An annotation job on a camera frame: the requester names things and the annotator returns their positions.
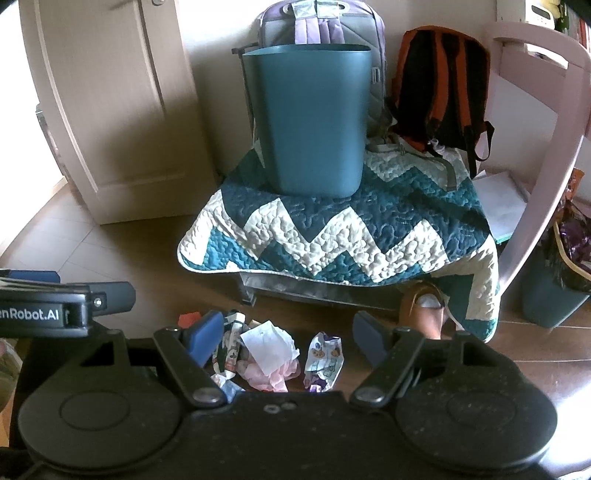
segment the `white paper sheet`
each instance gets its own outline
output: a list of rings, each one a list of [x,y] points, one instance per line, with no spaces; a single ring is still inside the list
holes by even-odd
[[[495,242],[509,240],[527,206],[518,186],[508,171],[473,182]]]
[[[290,334],[273,325],[270,320],[244,332],[240,338],[267,376],[300,355]]]

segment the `teal plastic bin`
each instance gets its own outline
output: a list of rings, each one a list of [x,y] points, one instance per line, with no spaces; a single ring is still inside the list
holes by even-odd
[[[344,198],[361,183],[371,51],[362,45],[281,45],[243,56],[271,185]]]
[[[546,266],[542,250],[534,250],[521,286],[521,307],[527,320],[545,328],[557,327],[588,298],[585,293],[563,290]]]

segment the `crumpled paper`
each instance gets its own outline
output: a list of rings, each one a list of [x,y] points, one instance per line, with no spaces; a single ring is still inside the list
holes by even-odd
[[[238,392],[245,391],[242,387],[236,385],[232,380],[228,380],[222,374],[213,374],[212,380],[226,394],[228,403],[231,403],[234,400],[234,397],[236,397]]]
[[[227,380],[236,375],[236,362],[240,352],[239,339],[245,321],[245,315],[240,312],[234,312],[226,317],[226,332],[212,356],[213,371]]]
[[[201,313],[199,312],[183,313],[182,315],[179,315],[177,325],[181,328],[189,328],[199,320],[201,320]]]
[[[241,341],[249,354],[238,361],[238,374],[257,390],[287,392],[285,381],[300,375],[300,351],[290,334],[269,320],[244,332]]]
[[[308,360],[304,369],[304,387],[314,393],[333,388],[343,368],[343,346],[339,337],[320,332],[308,348]]]

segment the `brown shoe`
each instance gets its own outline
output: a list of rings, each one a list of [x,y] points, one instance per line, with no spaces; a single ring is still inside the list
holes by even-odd
[[[424,295],[432,295],[437,301],[432,301],[429,306],[421,306],[419,301]],[[418,330],[426,338],[441,340],[444,310],[445,300],[441,291],[432,283],[421,281],[404,293],[398,325]]]

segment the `orange backpack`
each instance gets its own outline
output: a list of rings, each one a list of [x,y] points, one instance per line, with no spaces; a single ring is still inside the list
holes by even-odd
[[[476,154],[476,143],[486,132],[490,155],[495,131],[484,121],[490,65],[484,46],[461,32],[443,27],[406,32],[387,99],[398,121],[392,130],[438,157],[436,144],[465,150],[474,178],[476,161],[486,160]]]

